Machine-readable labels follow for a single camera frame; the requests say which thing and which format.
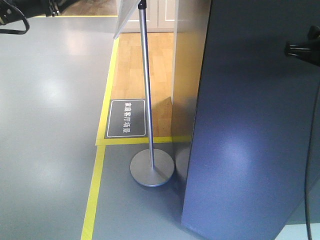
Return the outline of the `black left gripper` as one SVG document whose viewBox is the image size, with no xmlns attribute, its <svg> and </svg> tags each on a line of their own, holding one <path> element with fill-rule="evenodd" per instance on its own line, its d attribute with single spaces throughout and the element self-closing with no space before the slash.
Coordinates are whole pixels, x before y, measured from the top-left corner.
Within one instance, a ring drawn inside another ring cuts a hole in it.
<svg viewBox="0 0 320 240">
<path fill-rule="evenodd" d="M 0 1 L 0 24 L 7 25 L 25 19 L 24 14 L 6 0 Z"/>
</svg>

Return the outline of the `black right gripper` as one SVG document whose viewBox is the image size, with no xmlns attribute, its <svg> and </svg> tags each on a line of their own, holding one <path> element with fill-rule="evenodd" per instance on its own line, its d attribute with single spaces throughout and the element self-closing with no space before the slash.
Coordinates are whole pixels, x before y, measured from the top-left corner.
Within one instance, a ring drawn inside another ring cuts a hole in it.
<svg viewBox="0 0 320 240">
<path fill-rule="evenodd" d="M 294 57 L 307 63 L 320 66 L 320 27 L 312 25 L 307 34 L 307 41 L 297 44 L 286 42 L 286 57 Z"/>
</svg>

